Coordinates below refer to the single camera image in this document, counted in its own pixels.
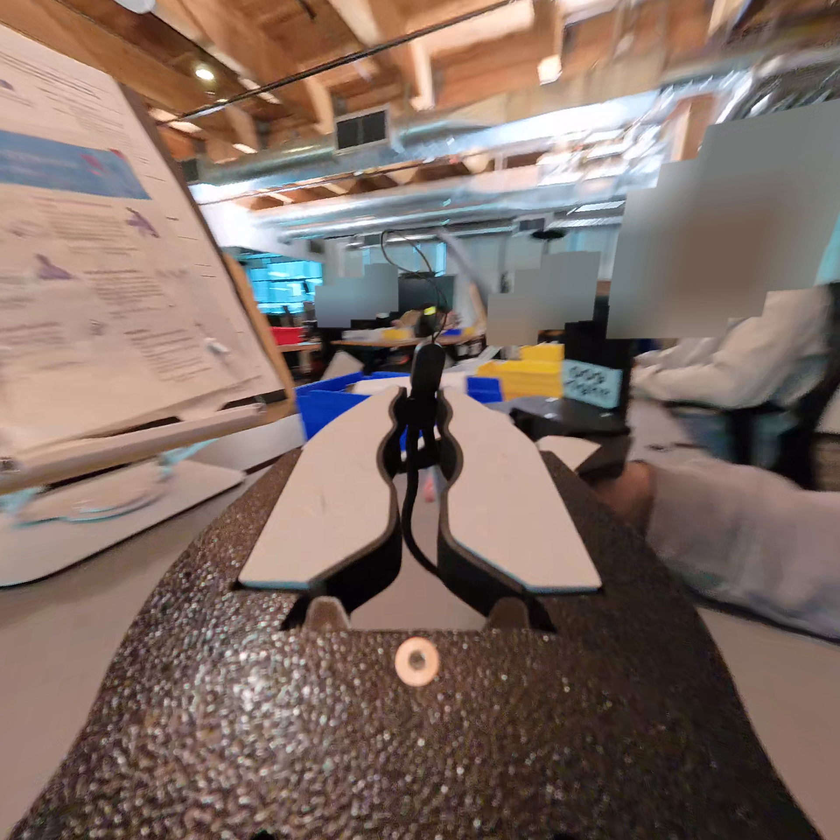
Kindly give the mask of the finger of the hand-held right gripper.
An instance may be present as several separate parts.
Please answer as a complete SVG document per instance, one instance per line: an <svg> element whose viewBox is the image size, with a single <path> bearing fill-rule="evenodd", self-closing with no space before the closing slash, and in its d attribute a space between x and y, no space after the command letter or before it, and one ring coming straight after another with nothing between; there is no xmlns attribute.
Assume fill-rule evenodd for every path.
<svg viewBox="0 0 840 840"><path fill-rule="evenodd" d="M574 473L584 475L596 468L602 446L579 437L546 436L539 440L539 451L551 454Z"/></svg>

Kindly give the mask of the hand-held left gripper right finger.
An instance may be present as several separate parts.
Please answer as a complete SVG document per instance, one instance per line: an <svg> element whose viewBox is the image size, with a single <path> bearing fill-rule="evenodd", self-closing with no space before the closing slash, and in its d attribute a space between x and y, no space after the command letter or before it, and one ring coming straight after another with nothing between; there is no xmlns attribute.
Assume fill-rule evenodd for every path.
<svg viewBox="0 0 840 840"><path fill-rule="evenodd" d="M600 591L542 453L510 417L446 388L437 425L437 572L447 588L483 616L506 598L541 615L544 597Z"/></svg>

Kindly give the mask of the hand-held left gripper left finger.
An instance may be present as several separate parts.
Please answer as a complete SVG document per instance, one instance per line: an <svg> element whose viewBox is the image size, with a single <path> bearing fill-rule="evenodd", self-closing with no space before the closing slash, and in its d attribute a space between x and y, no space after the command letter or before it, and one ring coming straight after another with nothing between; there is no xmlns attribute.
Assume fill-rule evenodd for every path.
<svg viewBox="0 0 840 840"><path fill-rule="evenodd" d="M393 467L404 389L388 385L303 447L238 575L246 589L338 600L352 613L399 575L403 538Z"/></svg>

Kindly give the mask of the blue storage bin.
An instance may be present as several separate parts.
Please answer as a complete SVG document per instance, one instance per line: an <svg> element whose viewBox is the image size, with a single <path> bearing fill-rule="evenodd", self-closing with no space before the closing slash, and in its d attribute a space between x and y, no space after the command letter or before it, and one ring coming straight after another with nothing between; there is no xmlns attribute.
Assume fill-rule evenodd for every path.
<svg viewBox="0 0 840 840"><path fill-rule="evenodd" d="M296 403L301 416L305 441L311 440L341 414L362 403L383 387L407 383L407 374L357 371L321 379L296 389Z"/></svg>

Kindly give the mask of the person's right forearm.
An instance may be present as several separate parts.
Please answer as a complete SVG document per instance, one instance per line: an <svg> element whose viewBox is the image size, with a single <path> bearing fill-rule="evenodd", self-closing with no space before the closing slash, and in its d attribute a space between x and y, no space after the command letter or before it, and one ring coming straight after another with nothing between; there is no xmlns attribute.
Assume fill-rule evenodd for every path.
<svg viewBox="0 0 840 840"><path fill-rule="evenodd" d="M655 459L646 540L700 596L839 639L839 493L768 470Z"/></svg>

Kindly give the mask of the grey desk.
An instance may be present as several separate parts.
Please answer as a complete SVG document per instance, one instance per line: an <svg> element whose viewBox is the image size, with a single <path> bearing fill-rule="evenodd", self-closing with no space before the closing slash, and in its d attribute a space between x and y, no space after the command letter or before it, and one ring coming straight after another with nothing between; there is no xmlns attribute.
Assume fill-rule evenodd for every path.
<svg viewBox="0 0 840 840"><path fill-rule="evenodd" d="M300 454L2 594L2 838L838 838L838 648L689 600L542 456L603 592L350 628L238 583Z"/></svg>

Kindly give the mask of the black box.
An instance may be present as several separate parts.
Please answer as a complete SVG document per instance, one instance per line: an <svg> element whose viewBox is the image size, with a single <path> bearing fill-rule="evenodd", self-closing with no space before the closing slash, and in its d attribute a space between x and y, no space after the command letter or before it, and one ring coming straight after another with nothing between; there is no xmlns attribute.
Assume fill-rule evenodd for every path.
<svg viewBox="0 0 840 840"><path fill-rule="evenodd" d="M553 436L600 439L630 435L620 413L564 397L523 396L506 406L514 426L534 442Z"/></svg>

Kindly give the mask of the teal printed card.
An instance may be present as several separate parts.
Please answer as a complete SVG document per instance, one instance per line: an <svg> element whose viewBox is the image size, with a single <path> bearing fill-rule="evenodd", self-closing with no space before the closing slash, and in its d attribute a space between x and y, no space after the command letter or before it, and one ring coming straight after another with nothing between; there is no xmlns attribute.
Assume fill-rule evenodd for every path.
<svg viewBox="0 0 840 840"><path fill-rule="evenodd" d="M565 399L615 411L622 401L623 371L581 360L564 360L562 388Z"/></svg>

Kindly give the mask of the yellow plastic bin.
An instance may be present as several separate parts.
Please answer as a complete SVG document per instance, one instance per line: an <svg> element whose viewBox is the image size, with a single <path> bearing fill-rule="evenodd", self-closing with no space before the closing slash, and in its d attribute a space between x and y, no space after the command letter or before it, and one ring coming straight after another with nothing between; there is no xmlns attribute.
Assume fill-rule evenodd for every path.
<svg viewBox="0 0 840 840"><path fill-rule="evenodd" d="M563 343L522 345L515 360L491 360L473 374L498 381L503 401L524 396L562 398Z"/></svg>

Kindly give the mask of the wooden document stand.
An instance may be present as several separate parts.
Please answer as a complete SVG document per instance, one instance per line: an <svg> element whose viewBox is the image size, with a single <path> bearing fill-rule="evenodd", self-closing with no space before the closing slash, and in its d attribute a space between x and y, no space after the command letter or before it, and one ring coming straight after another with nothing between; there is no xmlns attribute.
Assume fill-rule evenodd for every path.
<svg viewBox="0 0 840 840"><path fill-rule="evenodd" d="M247 280L237 278L226 263L139 98L118 85L146 130L136 148L147 143L156 149L172 173L213 242L279 386L212 412L188 416L186 410L175 414L172 409L167 416L153 414L127 427L70 438L23 458L2 457L2 588L62 572L239 485L244 478L240 470L180 463L208 440L268 422L264 398L283 390L289 376L279 371L274 340Z"/></svg>

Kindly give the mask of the ceiling air vent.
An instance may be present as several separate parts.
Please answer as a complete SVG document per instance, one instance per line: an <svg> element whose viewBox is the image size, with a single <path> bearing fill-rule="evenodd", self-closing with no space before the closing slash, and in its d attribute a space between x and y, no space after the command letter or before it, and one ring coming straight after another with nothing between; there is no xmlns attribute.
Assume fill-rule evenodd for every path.
<svg viewBox="0 0 840 840"><path fill-rule="evenodd" d="M367 109L336 117L333 148L336 154L350 154L392 144L392 115L389 107Z"/></svg>

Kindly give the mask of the silver air duct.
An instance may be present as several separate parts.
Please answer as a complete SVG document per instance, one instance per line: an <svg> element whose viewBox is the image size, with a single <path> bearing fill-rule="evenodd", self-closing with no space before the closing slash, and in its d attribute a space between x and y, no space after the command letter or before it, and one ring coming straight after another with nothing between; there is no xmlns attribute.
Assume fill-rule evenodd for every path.
<svg viewBox="0 0 840 840"><path fill-rule="evenodd" d="M453 114L397 129L394 143L338 152L324 144L200 164L190 184L211 212L253 214L281 242L353 238L553 214L616 217L676 151L677 111L711 98L712 124L838 102L826 77L735 76L730 87L670 86L495 125Z"/></svg>

